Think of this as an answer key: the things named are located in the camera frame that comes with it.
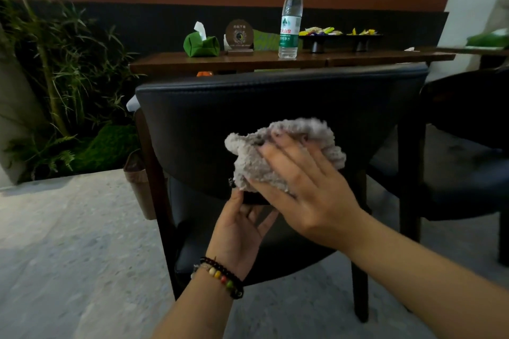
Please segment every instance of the plastic bottle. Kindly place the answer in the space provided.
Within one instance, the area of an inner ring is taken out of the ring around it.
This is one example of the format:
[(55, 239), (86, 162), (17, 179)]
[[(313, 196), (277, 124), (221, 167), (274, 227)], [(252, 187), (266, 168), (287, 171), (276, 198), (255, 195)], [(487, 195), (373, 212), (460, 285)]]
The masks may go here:
[(279, 57), (294, 59), (299, 46), (300, 19), (302, 17), (302, 0), (285, 0), (281, 17), (279, 36)]

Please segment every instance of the beaded bracelet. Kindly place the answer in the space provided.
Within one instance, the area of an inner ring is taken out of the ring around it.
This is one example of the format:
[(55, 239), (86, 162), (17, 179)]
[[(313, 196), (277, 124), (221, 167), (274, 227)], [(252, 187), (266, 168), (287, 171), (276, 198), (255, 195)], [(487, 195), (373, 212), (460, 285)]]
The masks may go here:
[(207, 272), (210, 273), (214, 278), (219, 279), (221, 283), (226, 286), (228, 291), (231, 291), (230, 296), (233, 299), (240, 299), (244, 295), (244, 287), (242, 286), (242, 282), (238, 277), (232, 274), (232, 272), (228, 271), (224, 266), (207, 257), (202, 257), (200, 262), (201, 263), (199, 265), (194, 265), (191, 279), (194, 277), (194, 273), (199, 268), (203, 268), (206, 269)]

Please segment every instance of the gray towel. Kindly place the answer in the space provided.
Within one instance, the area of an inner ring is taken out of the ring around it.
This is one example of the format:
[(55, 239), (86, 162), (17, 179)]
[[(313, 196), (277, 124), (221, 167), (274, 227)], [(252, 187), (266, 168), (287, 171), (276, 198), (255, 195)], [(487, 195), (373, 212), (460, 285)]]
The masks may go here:
[(320, 144), (324, 156), (336, 169), (339, 170), (345, 167), (346, 155), (341, 152), (339, 146), (335, 145), (334, 133), (326, 122), (316, 118), (286, 119), (272, 122), (269, 127), (259, 129), (256, 133), (247, 136), (231, 133), (226, 137), (226, 149), (238, 156), (233, 173), (233, 180), (238, 188), (257, 192), (246, 180), (247, 177), (256, 181), (268, 182), (276, 188), (291, 193), (287, 183), (271, 169), (256, 150), (257, 145), (262, 145), (264, 141), (271, 139), (272, 130), (284, 130), (296, 139), (307, 135), (310, 141), (317, 141)]

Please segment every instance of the gray tile floor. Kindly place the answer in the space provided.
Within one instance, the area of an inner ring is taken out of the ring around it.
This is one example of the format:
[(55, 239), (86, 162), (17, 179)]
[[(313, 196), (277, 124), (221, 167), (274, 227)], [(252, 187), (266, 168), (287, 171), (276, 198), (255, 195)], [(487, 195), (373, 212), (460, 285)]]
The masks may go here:
[[(391, 227), (398, 201), (368, 183)], [(505, 287), (498, 215), (427, 222), (423, 243)], [(336, 253), (286, 278), (251, 286), (225, 338), (432, 338), (370, 281), (370, 321), (353, 313), (350, 264)], [(143, 219), (122, 171), (0, 191), (0, 338), (147, 338), (173, 302), (157, 225)]]

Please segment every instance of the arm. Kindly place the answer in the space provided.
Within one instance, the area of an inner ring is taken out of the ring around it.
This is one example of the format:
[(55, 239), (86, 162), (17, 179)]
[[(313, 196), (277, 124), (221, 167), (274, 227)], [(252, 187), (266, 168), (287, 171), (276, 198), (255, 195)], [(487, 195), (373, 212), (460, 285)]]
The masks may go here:
[(260, 153), (289, 184), (291, 197), (251, 182), (287, 223), (318, 244), (345, 253), (420, 317), (438, 337), (509, 334), (509, 292), (405, 238), (365, 213), (344, 177), (313, 142), (273, 133)]
[[(234, 189), (217, 219), (207, 256), (244, 281), (255, 263), (263, 237), (276, 221), (272, 211), (257, 225), (263, 206), (243, 205), (243, 192)], [(152, 339), (220, 339), (233, 299), (219, 279), (199, 268), (194, 278), (154, 331)]]

